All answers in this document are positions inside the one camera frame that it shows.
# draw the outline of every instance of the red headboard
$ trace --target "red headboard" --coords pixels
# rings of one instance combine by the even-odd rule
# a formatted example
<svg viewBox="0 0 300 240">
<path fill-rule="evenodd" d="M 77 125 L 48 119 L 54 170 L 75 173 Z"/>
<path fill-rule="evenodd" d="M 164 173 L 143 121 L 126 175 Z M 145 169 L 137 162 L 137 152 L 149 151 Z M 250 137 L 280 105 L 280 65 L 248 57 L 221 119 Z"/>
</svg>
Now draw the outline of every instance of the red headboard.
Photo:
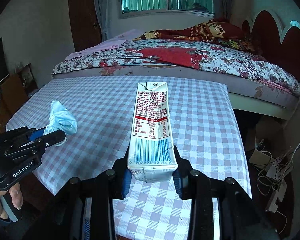
<svg viewBox="0 0 300 240">
<path fill-rule="evenodd" d="M 250 33 L 247 20 L 243 22 L 242 30 Z M 281 44 L 274 18 L 269 12 L 261 11 L 254 21 L 251 34 L 259 40 L 263 57 L 300 81 L 300 29 L 298 27 L 291 27 Z"/>
</svg>

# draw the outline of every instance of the blue barcode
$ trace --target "blue barcode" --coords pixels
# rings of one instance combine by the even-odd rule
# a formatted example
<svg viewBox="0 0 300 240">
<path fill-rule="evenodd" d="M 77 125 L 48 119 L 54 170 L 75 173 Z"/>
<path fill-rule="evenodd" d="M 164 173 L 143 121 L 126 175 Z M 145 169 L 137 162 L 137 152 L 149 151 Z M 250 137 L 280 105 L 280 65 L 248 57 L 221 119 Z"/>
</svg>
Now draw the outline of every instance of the blue barcode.
<svg viewBox="0 0 300 240">
<path fill-rule="evenodd" d="M 171 163 L 168 139 L 152 141 L 137 138 L 134 153 L 134 162 L 139 164 Z"/>
</svg>

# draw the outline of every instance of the table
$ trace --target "table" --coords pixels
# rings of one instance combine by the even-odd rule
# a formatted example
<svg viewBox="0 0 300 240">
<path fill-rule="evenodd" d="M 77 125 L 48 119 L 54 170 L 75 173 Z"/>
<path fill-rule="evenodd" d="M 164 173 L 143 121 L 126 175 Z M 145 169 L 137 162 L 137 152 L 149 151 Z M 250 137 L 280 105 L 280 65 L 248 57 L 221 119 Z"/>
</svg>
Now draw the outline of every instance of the table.
<svg viewBox="0 0 300 240">
<path fill-rule="evenodd" d="M 112 167 L 129 145 L 138 82 L 167 82 L 173 142 L 182 158 L 207 176 L 234 177 L 251 196 L 244 148 L 224 84 L 194 79 L 101 76 L 49 82 L 7 124 L 41 128 L 50 103 L 59 100 L 76 118 L 78 132 L 49 147 L 34 171 L 53 194 L 71 178 L 88 179 Z M 123 201 L 114 200 L 116 233 L 130 239 L 186 239 L 191 201 L 181 201 L 173 181 L 132 179 Z M 215 239 L 218 210 L 213 199 Z"/>
</svg>

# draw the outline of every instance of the floral bedsheet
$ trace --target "floral bedsheet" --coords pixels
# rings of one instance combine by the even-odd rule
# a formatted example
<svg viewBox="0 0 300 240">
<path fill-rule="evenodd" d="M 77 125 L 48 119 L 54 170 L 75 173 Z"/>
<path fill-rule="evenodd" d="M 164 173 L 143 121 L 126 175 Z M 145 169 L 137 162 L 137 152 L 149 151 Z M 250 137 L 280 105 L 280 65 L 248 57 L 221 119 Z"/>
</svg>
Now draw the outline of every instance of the floral bedsheet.
<svg viewBox="0 0 300 240">
<path fill-rule="evenodd" d="M 176 64 L 242 78 L 271 81 L 300 96 L 300 84 L 294 76 L 262 56 L 202 41 L 130 41 L 117 49 L 65 60 L 54 67 L 53 74 L 94 67 L 146 63 Z"/>
</svg>

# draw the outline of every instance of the human hand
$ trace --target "human hand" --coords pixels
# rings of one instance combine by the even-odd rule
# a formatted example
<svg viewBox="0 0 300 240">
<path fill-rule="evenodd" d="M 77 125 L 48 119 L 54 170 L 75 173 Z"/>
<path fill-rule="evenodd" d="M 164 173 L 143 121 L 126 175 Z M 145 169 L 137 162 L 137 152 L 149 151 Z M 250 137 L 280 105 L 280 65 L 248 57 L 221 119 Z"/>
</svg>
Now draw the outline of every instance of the human hand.
<svg viewBox="0 0 300 240">
<path fill-rule="evenodd" d="M 0 191 L 0 197 L 6 193 L 7 193 L 7 191 Z M 14 207 L 17 209 L 20 209 L 21 206 L 23 205 L 23 196 L 20 191 L 20 184 L 17 183 L 15 185 L 13 185 L 9 189 L 9 193 L 12 197 L 12 204 L 14 205 Z M 0 203 L 0 218 L 8 219 L 7 212 L 2 208 L 1 203 Z"/>
</svg>

